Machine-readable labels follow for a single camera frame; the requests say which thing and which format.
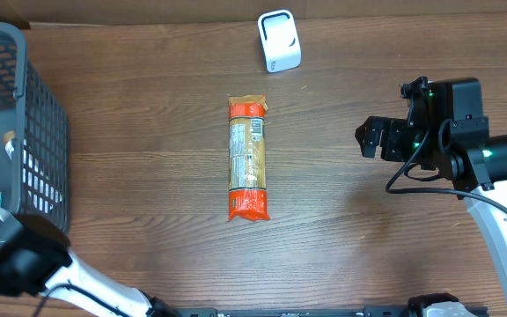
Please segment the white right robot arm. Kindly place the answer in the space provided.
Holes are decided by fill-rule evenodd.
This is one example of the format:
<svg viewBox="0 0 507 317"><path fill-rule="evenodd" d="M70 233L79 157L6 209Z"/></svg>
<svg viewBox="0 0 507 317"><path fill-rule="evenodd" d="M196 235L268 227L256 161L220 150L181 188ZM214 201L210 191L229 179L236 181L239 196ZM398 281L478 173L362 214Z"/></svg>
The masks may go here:
<svg viewBox="0 0 507 317"><path fill-rule="evenodd" d="M491 136L475 77L403 84L405 119L370 116L355 131L363 156L401 168L393 195L454 195L465 202L489 249L507 302L507 135Z"/></svg>

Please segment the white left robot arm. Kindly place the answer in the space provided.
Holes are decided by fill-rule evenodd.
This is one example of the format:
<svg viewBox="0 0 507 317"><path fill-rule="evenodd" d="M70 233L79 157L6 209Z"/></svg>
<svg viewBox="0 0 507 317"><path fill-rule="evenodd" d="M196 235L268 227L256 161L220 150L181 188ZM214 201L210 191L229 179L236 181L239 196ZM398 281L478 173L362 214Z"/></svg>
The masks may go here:
<svg viewBox="0 0 507 317"><path fill-rule="evenodd" d="M176 316L162 300L115 282L70 248L68 237L46 218L14 216L0 207L0 295L41 295L40 314L49 299L96 316Z"/></svg>

